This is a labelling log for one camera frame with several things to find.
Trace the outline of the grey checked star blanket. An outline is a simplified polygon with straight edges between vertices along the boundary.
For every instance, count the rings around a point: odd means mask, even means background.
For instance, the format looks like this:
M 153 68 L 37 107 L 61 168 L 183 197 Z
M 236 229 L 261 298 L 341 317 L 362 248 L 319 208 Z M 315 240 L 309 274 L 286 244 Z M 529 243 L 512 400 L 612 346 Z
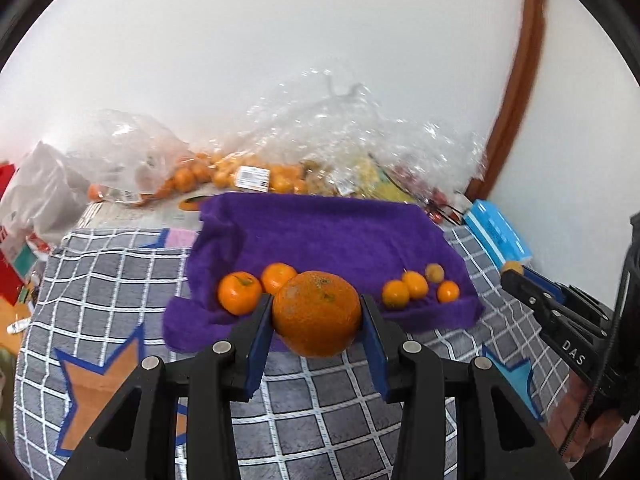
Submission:
M 566 390 L 567 366 L 541 341 L 530 311 L 501 289 L 497 268 L 472 233 L 458 226 L 445 237 L 485 311 L 467 330 L 432 330 L 420 341 L 456 361 L 490 356 L 549 415 Z M 32 478 L 53 479 L 65 465 L 61 437 L 79 412 L 73 365 L 102 379 L 125 356 L 176 358 L 163 340 L 163 313 L 172 297 L 189 292 L 186 251 L 155 249 L 151 242 L 149 231 L 77 231 L 50 257 L 15 374 L 15 453 Z M 360 346 L 322 360 L 273 352 L 253 399 L 232 408 L 240 473 L 245 479 L 386 479 L 400 419 L 400 406 L 376 393 Z

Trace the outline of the large clear plastic bag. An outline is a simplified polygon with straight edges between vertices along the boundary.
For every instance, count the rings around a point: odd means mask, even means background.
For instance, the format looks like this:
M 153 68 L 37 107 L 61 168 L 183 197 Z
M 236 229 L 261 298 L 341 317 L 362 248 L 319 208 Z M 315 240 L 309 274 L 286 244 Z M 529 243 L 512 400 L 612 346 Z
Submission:
M 336 70 L 280 82 L 208 146 L 231 169 L 268 168 L 282 191 L 413 204 L 433 217 L 458 211 L 457 196 L 486 169 L 479 134 L 391 118 Z

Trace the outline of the blue tissue pack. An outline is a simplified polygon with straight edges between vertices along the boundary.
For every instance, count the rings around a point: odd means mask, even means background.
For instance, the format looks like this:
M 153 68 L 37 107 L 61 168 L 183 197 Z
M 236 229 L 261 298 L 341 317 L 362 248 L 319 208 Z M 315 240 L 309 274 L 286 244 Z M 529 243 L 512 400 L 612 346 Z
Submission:
M 476 200 L 463 219 L 498 269 L 509 261 L 527 264 L 533 259 L 524 240 L 495 204 Z

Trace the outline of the brown wooden door frame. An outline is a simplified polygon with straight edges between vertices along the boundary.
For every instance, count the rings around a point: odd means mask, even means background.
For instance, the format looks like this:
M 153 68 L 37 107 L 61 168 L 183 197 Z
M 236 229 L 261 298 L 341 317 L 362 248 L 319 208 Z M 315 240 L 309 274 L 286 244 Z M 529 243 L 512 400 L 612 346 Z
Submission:
M 482 180 L 472 179 L 465 191 L 469 200 L 486 200 L 520 131 L 537 77 L 546 32 L 547 0 L 523 0 L 522 24 L 512 70 L 500 110 L 486 144 L 486 170 Z

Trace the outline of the medium orange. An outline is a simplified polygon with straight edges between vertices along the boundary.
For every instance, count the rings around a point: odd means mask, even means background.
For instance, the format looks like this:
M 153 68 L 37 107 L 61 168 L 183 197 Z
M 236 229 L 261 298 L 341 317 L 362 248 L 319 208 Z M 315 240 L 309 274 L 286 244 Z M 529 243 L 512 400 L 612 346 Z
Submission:
M 269 295 L 275 295 L 288 281 L 295 278 L 297 271 L 286 263 L 274 262 L 266 266 L 260 276 L 262 288 Z

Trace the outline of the small orange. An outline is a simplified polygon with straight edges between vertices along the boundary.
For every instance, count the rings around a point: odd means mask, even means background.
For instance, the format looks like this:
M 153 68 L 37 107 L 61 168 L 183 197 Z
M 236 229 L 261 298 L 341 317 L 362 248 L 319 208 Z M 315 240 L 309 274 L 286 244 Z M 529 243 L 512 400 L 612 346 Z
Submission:
M 437 300 L 440 304 L 450 304 L 460 298 L 459 285 L 454 281 L 442 281 L 437 287 Z
M 391 280 L 383 286 L 382 301 L 387 310 L 404 310 L 410 299 L 410 290 L 404 281 Z

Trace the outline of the green kiwi fruit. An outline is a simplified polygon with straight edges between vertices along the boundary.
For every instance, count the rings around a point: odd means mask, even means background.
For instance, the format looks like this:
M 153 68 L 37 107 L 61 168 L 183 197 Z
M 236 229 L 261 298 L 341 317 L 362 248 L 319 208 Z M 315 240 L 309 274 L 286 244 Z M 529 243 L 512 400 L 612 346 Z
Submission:
M 501 268 L 500 273 L 505 274 L 506 272 L 513 271 L 517 274 L 524 274 L 524 266 L 518 261 L 507 261 Z
M 440 284 L 445 281 L 445 270 L 438 263 L 430 263 L 425 267 L 425 277 L 429 283 Z

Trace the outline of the white plastic bag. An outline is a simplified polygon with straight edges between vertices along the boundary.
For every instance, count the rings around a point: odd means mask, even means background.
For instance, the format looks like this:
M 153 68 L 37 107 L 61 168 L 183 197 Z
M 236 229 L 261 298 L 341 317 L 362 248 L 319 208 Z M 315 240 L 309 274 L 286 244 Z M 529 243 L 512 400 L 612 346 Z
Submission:
M 57 245 L 76 226 L 89 200 L 90 183 L 67 157 L 39 143 L 23 160 L 1 199 L 1 225 L 12 236 L 34 234 Z

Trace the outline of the purple towel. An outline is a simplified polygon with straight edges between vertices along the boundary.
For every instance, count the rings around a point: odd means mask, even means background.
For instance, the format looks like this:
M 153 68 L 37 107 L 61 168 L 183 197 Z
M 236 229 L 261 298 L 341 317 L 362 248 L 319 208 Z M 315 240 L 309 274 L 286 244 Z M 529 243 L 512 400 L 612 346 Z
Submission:
M 217 300 L 219 281 L 234 271 L 259 276 L 270 263 L 298 272 L 336 274 L 374 299 L 402 271 L 440 264 L 460 289 L 458 300 L 435 294 L 387 318 L 410 334 L 476 324 L 484 306 L 463 259 L 444 231 L 416 205 L 356 198 L 224 193 L 201 204 L 202 226 L 186 259 L 189 297 L 172 298 L 163 316 L 171 350 L 194 353 L 227 338 L 236 316 Z

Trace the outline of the large orange with stem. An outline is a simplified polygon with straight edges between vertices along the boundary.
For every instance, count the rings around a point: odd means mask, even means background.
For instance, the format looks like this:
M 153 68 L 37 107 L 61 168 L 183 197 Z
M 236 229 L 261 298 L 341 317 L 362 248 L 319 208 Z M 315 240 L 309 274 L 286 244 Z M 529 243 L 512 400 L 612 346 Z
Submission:
M 221 307 L 230 314 L 243 316 L 252 313 L 262 296 L 262 283 L 248 272 L 238 271 L 224 276 L 217 288 Z

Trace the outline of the red paper bag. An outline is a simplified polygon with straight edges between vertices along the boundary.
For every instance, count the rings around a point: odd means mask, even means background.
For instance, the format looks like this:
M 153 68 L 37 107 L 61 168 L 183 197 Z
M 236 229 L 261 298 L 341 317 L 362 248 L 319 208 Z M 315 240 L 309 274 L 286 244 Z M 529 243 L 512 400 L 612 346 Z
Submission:
M 17 304 L 38 294 L 44 260 L 30 239 L 26 224 L 17 214 L 16 168 L 1 163 L 1 298 Z

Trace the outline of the plastic bag of oranges left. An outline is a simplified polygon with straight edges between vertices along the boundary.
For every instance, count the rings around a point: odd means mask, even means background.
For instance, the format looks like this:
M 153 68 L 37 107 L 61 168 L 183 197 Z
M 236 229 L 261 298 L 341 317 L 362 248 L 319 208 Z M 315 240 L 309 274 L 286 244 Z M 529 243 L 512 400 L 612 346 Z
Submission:
M 99 110 L 78 125 L 65 155 L 93 202 L 138 206 L 210 181 L 208 156 L 148 115 Z

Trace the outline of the small orange kumquat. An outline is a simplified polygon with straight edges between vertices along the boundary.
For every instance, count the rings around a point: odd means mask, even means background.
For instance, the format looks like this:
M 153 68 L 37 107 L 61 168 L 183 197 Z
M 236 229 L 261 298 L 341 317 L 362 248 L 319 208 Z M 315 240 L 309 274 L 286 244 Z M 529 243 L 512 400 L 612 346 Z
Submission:
M 406 271 L 402 274 L 401 281 L 407 286 L 409 297 L 412 300 L 422 300 L 428 294 L 428 281 L 425 276 L 416 271 Z

